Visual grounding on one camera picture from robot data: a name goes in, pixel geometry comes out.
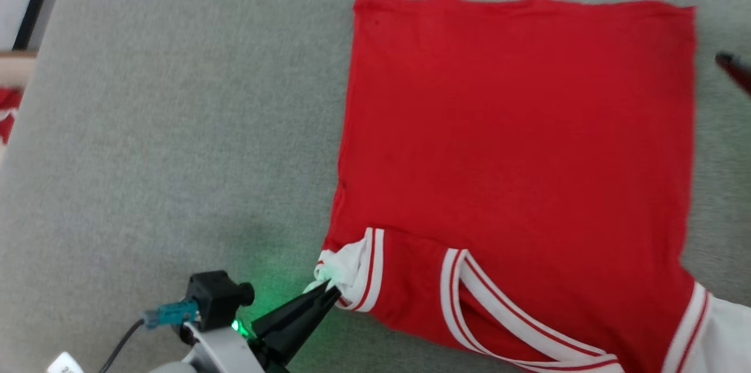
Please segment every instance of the black cable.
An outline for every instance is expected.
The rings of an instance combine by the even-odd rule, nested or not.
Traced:
[[[128,339],[131,338],[133,333],[143,325],[143,319],[139,319],[138,322],[133,323],[133,326],[129,328],[128,332],[126,332],[125,335],[123,335],[123,339],[120,339],[120,342],[117,344],[115,349],[112,351],[112,354],[110,355],[110,358],[107,359],[107,361],[102,365],[102,369],[99,370],[99,373],[105,373],[110,366],[112,365],[112,362],[115,361],[117,354],[120,354],[120,351],[123,349],[124,346],[126,346],[126,342],[128,342]]]

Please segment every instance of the gray carpet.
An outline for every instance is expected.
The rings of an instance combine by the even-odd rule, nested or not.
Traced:
[[[336,183],[352,1],[58,0],[0,168],[2,373],[61,351],[97,371],[191,272],[250,280],[246,319],[302,290]],[[751,304],[751,101],[713,65],[719,49],[751,57],[751,0],[666,1],[698,6],[685,263]],[[137,333],[111,371],[186,350]],[[341,312],[290,367],[514,371]]]

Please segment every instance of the white striped trim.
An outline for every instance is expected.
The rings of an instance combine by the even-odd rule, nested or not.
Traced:
[[[372,310],[383,282],[383,241],[383,229],[368,228],[362,240],[345,245],[336,253],[323,250],[313,271],[316,281],[305,292],[329,282],[330,287],[336,286],[341,292],[336,307]]]
[[[462,344],[462,346],[470,351],[479,352],[480,354],[485,354],[505,362],[510,362],[521,368],[525,368],[526,370],[536,371],[537,373],[561,373],[562,371],[623,373],[623,368],[617,362],[617,358],[612,354],[604,354],[598,357],[580,354],[577,360],[526,362],[501,357],[483,347],[477,338],[472,335],[469,327],[467,327],[464,315],[461,311],[461,303],[459,302],[459,279],[464,280],[462,276],[464,276],[464,271],[467,269],[463,268],[466,267],[465,261],[468,257],[471,257],[471,255],[467,250],[456,250],[451,248],[446,251],[441,268],[441,310],[449,332],[451,332],[454,339]]]
[[[477,301],[488,310],[504,328],[528,343],[537,351],[560,361],[598,357],[605,352],[584,344],[547,327],[516,306],[481,269],[472,255],[466,256],[467,269],[462,269],[461,279]]]
[[[662,373],[683,373],[688,371],[686,366],[690,364],[693,350],[705,332],[706,318],[711,312],[711,294],[698,282],[694,285],[689,305],[681,319],[678,330],[675,331],[673,341],[670,343],[668,354],[662,365]]]
[[[373,309],[376,301],[378,301],[378,295],[381,293],[381,282],[383,282],[383,239],[383,229],[376,229],[370,249],[372,255],[370,262],[372,264],[370,266],[370,274],[368,274],[369,283],[366,285],[367,295],[359,307],[357,307],[357,304],[354,304],[355,311],[367,313]]]

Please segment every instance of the red shirt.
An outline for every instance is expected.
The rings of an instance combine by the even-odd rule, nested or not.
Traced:
[[[693,9],[357,0],[354,12],[324,250],[363,240],[369,226],[386,229],[386,250],[394,234],[414,247],[384,252],[383,293],[370,311],[390,327],[467,347],[435,331],[431,323],[446,323],[438,314],[405,315],[418,307],[410,301],[439,298],[447,251],[467,250],[546,327],[615,354],[626,371],[681,370],[703,317],[684,314],[708,298],[679,264],[692,171]],[[420,240],[438,250],[421,251]],[[460,283],[466,323],[483,347],[555,359],[499,325]],[[405,293],[414,295],[398,297]],[[671,344],[678,362],[665,361],[676,358]]]

